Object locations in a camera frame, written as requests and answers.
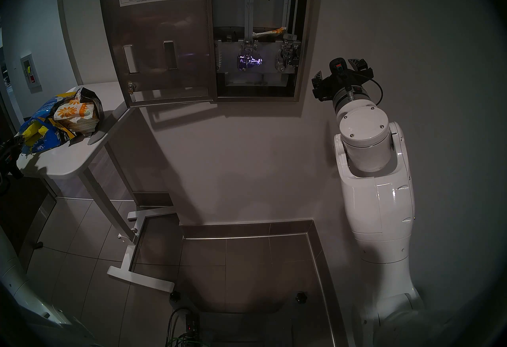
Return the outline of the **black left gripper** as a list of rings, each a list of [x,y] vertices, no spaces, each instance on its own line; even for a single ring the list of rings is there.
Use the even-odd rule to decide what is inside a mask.
[[[11,186],[8,175],[19,180],[24,177],[17,167],[17,160],[24,145],[23,137],[13,137],[1,143],[1,192],[7,192]]]

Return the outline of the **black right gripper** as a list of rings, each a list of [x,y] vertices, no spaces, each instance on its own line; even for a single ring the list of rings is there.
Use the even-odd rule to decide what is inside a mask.
[[[314,75],[312,78],[312,92],[316,99],[320,102],[332,101],[340,91],[345,90],[345,94],[347,94],[347,91],[362,87],[366,82],[373,80],[373,70],[369,69],[364,59],[350,58],[348,63],[352,70],[346,70],[342,76],[331,74],[323,78],[322,71],[318,71]]]

